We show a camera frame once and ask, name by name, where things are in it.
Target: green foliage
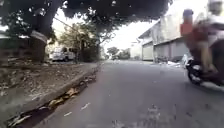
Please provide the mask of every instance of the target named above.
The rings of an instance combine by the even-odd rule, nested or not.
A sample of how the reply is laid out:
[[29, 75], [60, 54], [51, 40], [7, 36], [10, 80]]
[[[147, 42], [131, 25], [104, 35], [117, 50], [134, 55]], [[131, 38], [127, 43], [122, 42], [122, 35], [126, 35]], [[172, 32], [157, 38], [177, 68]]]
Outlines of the green foliage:
[[82, 42], [85, 43], [86, 47], [91, 47], [97, 41], [94, 27], [91, 25], [73, 24], [72, 27], [66, 27], [65, 30], [58, 41], [66, 46], [80, 49]]
[[0, 6], [1, 24], [12, 35], [29, 36], [32, 30], [55, 37], [51, 28], [56, 9], [62, 7], [66, 16], [80, 13], [96, 26], [97, 33], [111, 32], [117, 25], [132, 21], [158, 19], [171, 0], [4, 0]]
[[119, 52], [119, 49], [116, 47], [111, 47], [107, 49], [107, 53], [111, 54], [112, 56], [116, 55]]

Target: street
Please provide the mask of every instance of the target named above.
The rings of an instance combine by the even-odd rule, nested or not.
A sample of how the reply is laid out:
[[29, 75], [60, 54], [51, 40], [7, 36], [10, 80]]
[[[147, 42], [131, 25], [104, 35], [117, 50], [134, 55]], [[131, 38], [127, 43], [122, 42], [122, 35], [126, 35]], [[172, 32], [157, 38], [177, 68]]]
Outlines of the street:
[[35, 128], [223, 128], [224, 92], [181, 68], [108, 61], [97, 81]]

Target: sidewalk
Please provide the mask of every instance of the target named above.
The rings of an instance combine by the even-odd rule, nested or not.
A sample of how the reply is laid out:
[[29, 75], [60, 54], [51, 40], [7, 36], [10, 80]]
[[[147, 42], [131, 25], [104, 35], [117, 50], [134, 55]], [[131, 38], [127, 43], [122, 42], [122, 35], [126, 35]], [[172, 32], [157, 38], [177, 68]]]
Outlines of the sidewalk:
[[3, 123], [23, 112], [41, 107], [78, 84], [83, 77], [94, 72], [98, 64], [45, 65], [22, 78], [20, 86], [0, 86], [0, 127]]

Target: orange shirt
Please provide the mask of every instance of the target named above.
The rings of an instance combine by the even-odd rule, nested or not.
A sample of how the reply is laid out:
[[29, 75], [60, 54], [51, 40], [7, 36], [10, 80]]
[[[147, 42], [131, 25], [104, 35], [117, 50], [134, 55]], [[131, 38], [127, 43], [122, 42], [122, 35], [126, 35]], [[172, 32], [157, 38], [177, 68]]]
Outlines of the orange shirt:
[[186, 36], [193, 31], [193, 24], [190, 22], [184, 22], [180, 26], [180, 34], [181, 36]]
[[195, 43], [194, 43], [194, 34], [193, 32], [193, 24], [190, 22], [184, 22], [180, 25], [180, 34], [185, 39], [185, 44], [189, 49], [194, 49]]
[[185, 38], [185, 44], [189, 49], [197, 48], [197, 43], [206, 40], [206, 35], [203, 33], [203, 26], [193, 26], [192, 23], [184, 22], [180, 26], [181, 36]]

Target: white wall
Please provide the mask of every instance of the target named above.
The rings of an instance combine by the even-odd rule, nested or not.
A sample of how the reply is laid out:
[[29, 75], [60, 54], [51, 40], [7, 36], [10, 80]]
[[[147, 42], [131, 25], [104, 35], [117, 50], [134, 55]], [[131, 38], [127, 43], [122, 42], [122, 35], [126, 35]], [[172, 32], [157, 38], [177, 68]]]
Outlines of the white wall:
[[141, 43], [133, 44], [130, 48], [130, 54], [131, 54], [131, 58], [134, 58], [136, 56], [139, 56], [140, 58], [142, 58], [142, 45], [141, 45]]
[[142, 46], [142, 60], [154, 60], [152, 43]]

